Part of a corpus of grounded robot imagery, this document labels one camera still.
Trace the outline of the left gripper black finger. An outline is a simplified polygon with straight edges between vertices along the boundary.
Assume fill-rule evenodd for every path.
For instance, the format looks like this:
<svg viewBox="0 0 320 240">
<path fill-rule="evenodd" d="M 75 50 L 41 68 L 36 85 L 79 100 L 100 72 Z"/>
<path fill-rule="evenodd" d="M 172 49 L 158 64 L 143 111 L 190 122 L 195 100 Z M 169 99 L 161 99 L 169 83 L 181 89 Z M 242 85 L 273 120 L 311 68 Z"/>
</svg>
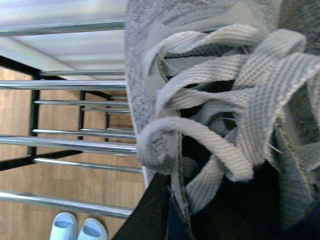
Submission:
<svg viewBox="0 0 320 240">
<path fill-rule="evenodd" d="M 171 177 L 154 175 L 140 202 L 114 240 L 166 240 Z"/>
</svg>

